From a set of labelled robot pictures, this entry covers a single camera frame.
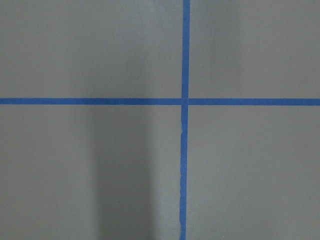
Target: horizontal blue line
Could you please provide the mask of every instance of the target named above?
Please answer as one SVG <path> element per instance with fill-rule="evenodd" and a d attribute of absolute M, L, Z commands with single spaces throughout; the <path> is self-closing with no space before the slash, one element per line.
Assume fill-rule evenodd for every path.
<path fill-rule="evenodd" d="M 181 98 L 0 98 L 0 105 L 181 105 Z M 320 98 L 189 98 L 188 105 L 320 106 Z"/>
<path fill-rule="evenodd" d="M 320 106 L 320 98 L 189 98 L 189 105 Z"/>
<path fill-rule="evenodd" d="M 0 98 L 0 105 L 181 105 L 180 98 Z"/>

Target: blue stripe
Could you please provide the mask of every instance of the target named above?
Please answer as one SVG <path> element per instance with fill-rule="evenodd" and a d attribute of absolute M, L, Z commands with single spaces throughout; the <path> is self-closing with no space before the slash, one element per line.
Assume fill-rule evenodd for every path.
<path fill-rule="evenodd" d="M 181 105 L 180 98 L 0 98 L 0 105 Z"/>
<path fill-rule="evenodd" d="M 189 98 L 189 105 L 320 106 L 319 98 Z"/>
<path fill-rule="evenodd" d="M 187 232 L 187 163 L 188 163 L 188 97 L 189 97 L 189 48 L 190 0 L 183 0 L 182 23 L 182 84 L 181 84 L 181 144 L 180 144 L 180 240 Z"/>

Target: gray panel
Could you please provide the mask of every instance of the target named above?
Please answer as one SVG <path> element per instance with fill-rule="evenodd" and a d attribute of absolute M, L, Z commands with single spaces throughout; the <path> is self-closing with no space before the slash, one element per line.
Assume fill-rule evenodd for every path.
<path fill-rule="evenodd" d="M 320 239 L 320 109 L 191 106 L 188 240 Z"/>
<path fill-rule="evenodd" d="M 182 1 L 2 1 L 0 97 L 181 96 Z"/>
<path fill-rule="evenodd" d="M 0 239 L 179 238 L 179 106 L 0 112 Z"/>
<path fill-rule="evenodd" d="M 320 1 L 192 0 L 190 97 L 318 98 Z"/>

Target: vertical blue line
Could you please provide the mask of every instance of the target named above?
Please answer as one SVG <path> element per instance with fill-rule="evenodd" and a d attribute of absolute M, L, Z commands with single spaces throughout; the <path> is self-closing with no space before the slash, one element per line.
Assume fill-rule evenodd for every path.
<path fill-rule="evenodd" d="M 182 84 L 181 84 L 181 143 L 180 143 L 180 240 L 187 231 L 187 157 L 189 101 L 190 0 L 183 0 L 182 22 Z"/>

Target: gray floor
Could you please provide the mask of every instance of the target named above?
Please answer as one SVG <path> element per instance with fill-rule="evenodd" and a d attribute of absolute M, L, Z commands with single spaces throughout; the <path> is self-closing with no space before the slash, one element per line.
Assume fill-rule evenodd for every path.
<path fill-rule="evenodd" d="M 320 2 L 191 0 L 191 98 L 319 98 Z M 180 98 L 182 1 L 8 1 L 0 98 Z M 180 106 L 0 105 L 1 240 L 178 240 Z M 318 106 L 190 106 L 187 240 L 319 240 Z"/>

